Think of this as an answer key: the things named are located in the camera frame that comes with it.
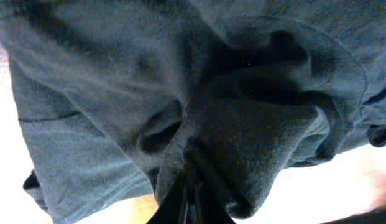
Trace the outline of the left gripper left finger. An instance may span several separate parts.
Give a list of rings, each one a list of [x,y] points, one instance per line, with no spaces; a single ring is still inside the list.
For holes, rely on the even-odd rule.
[[[180,174],[147,224],[185,224],[188,210],[186,177]]]

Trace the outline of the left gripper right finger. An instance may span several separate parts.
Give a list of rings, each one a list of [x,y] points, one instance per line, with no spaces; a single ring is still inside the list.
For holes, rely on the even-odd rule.
[[[236,224],[203,182],[194,186],[194,204],[197,224]]]

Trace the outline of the black Nike t-shirt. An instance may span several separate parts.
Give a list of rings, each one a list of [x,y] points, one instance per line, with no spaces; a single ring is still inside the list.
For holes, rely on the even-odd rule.
[[[192,223],[249,218],[281,170],[386,145],[386,1],[0,1],[0,43],[54,223],[177,185]]]

